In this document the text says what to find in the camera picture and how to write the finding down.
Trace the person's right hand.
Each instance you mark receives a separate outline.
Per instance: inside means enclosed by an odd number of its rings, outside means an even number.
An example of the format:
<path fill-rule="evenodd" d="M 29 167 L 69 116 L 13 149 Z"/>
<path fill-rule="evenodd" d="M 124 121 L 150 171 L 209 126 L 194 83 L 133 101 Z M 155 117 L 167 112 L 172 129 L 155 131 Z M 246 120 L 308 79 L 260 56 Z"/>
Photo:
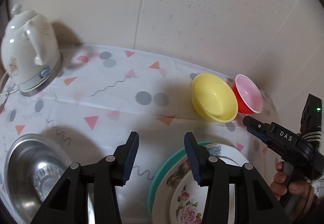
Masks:
<path fill-rule="evenodd" d="M 270 185 L 270 189 L 275 197 L 280 200 L 285 194 L 297 195 L 299 197 L 298 204 L 295 206 L 291 215 L 289 216 L 292 222 L 301 220 L 306 216 L 314 206 L 319 204 L 318 197 L 315 195 L 314 187 L 303 180 L 291 182 L 289 185 L 285 184 L 287 175 L 283 172 L 283 162 L 276 164 L 276 174 L 274 180 Z"/>

